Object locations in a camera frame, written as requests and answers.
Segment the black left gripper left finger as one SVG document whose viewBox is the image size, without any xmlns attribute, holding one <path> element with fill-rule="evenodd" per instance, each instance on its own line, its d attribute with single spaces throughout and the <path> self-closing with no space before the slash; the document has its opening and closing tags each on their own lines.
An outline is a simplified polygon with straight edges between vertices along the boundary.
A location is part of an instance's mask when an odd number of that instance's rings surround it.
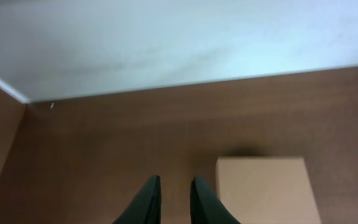
<svg viewBox="0 0 358 224">
<path fill-rule="evenodd" d="M 152 175 L 112 224 L 161 224 L 161 205 L 160 176 Z"/>
</svg>

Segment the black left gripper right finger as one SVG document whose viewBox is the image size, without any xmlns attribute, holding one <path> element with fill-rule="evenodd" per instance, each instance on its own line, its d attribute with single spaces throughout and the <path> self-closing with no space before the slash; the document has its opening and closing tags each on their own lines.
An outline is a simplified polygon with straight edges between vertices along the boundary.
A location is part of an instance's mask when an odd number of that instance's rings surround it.
<svg viewBox="0 0 358 224">
<path fill-rule="evenodd" d="M 190 190 L 192 224 L 240 224 L 202 177 L 194 177 Z"/>
</svg>

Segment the brown cardboard box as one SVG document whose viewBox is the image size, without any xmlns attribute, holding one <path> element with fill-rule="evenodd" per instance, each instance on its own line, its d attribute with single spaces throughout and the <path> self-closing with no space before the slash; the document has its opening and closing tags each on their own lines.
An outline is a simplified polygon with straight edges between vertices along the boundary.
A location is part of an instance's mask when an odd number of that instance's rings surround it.
<svg viewBox="0 0 358 224">
<path fill-rule="evenodd" d="M 301 157 L 220 157 L 216 190 L 240 223 L 321 223 Z"/>
</svg>

